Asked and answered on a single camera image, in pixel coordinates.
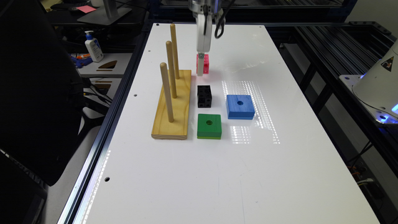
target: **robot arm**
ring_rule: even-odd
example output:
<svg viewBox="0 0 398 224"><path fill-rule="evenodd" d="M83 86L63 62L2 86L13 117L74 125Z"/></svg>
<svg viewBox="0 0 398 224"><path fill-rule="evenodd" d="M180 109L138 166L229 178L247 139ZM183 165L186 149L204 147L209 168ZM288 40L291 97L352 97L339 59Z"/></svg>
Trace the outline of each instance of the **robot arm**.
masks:
<svg viewBox="0 0 398 224"><path fill-rule="evenodd" d="M205 53L210 51L213 19L219 21L222 0L189 0L188 7L197 21L198 76L203 75Z"/></svg>

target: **wooden peg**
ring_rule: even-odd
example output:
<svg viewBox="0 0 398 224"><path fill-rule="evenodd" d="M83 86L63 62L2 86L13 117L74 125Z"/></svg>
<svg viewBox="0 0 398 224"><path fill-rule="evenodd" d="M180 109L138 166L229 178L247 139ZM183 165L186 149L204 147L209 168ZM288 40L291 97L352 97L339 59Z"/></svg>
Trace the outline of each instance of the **wooden peg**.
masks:
<svg viewBox="0 0 398 224"><path fill-rule="evenodd" d="M175 77L174 77L174 63L173 63L173 48L170 41L166 42L167 50L167 60L169 61L169 73L170 73L170 85L172 91L172 98L177 97L177 89L175 87Z"/></svg>
<svg viewBox="0 0 398 224"><path fill-rule="evenodd" d="M171 123L174 121L173 105L172 105L172 97L170 95L169 75L167 74L166 63L164 62L160 63L160 72L162 74L164 98L166 100L166 107L167 107L167 116L169 117L169 122Z"/></svg>
<svg viewBox="0 0 398 224"><path fill-rule="evenodd" d="M170 25L170 31L172 33L175 78L179 79L180 78L180 68L178 67L177 35L175 33L175 24Z"/></svg>

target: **pink block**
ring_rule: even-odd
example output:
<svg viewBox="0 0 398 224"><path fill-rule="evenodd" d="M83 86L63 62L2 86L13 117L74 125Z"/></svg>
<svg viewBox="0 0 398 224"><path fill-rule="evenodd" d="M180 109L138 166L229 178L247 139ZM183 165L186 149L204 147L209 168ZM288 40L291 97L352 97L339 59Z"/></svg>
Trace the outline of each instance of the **pink block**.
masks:
<svg viewBox="0 0 398 224"><path fill-rule="evenodd" d="M197 73L198 73L198 59L199 55L197 54ZM205 54L205 60L203 62L203 74L209 74L209 55Z"/></svg>

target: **blue light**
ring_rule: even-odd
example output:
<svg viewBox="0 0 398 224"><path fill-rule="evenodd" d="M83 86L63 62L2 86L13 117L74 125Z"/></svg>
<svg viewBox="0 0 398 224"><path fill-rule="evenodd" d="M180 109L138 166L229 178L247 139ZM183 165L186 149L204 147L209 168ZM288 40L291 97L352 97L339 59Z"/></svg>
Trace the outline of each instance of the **blue light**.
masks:
<svg viewBox="0 0 398 224"><path fill-rule="evenodd" d="M397 113L396 111L398 110L398 104L395 105L395 107L393 107L391 110L392 110L394 113Z"/></svg>
<svg viewBox="0 0 398 224"><path fill-rule="evenodd" d="M383 119L383 118L380 119L381 122L385 122L385 121L387 121L388 118L389 118L389 116L384 116L384 117L385 117L384 119Z"/></svg>

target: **green block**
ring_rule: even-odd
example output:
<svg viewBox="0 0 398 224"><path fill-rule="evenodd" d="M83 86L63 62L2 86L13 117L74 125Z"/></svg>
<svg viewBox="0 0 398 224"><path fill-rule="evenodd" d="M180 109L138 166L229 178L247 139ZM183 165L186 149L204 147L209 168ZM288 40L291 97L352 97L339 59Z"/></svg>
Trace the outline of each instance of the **green block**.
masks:
<svg viewBox="0 0 398 224"><path fill-rule="evenodd" d="M221 139L221 137L202 137L202 136L198 136L198 139Z"/></svg>
<svg viewBox="0 0 398 224"><path fill-rule="evenodd" d="M221 139L221 115L198 114L198 138Z"/></svg>

